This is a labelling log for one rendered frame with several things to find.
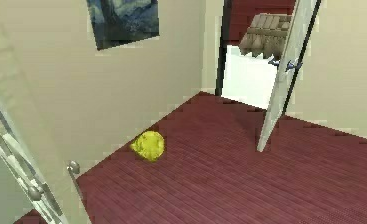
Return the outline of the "pale grey room door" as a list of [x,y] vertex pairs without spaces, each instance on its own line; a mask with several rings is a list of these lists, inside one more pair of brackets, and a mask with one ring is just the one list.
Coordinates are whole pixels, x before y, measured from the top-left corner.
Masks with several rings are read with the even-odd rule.
[[321,0],[296,0],[283,54],[281,69],[277,70],[269,105],[265,114],[256,150],[262,152],[274,127],[285,114],[300,69],[285,72],[286,63],[303,63],[306,47],[314,26]]

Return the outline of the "blue framed wall picture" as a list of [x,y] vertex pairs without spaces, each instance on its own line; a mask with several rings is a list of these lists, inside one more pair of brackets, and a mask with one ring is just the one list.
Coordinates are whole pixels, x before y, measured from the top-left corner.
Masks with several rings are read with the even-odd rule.
[[159,35],[158,0],[86,0],[98,51]]

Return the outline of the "pale grey mirrored door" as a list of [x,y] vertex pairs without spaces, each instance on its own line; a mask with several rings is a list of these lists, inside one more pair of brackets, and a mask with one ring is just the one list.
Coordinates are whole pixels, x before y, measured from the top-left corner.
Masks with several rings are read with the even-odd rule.
[[[0,110],[0,158],[29,198],[33,207],[48,224],[69,224],[59,207],[48,184],[27,158],[21,144]],[[44,193],[40,201],[32,201],[28,196],[30,186],[40,187]]]

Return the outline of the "round silver door knob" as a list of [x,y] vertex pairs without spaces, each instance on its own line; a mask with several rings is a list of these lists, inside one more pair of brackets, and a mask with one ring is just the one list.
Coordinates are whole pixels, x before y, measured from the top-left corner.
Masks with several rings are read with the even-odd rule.
[[78,175],[80,173],[80,165],[74,160],[71,160],[69,162],[67,169],[70,170],[73,174],[76,174],[76,175]]
[[40,187],[30,186],[28,188],[28,196],[32,201],[40,201],[44,191]]

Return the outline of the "yellow ball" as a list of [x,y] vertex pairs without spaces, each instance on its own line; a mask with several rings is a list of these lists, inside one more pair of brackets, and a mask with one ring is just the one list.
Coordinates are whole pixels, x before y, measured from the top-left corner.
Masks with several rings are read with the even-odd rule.
[[165,140],[159,132],[146,131],[131,143],[130,148],[142,158],[154,162],[164,153]]

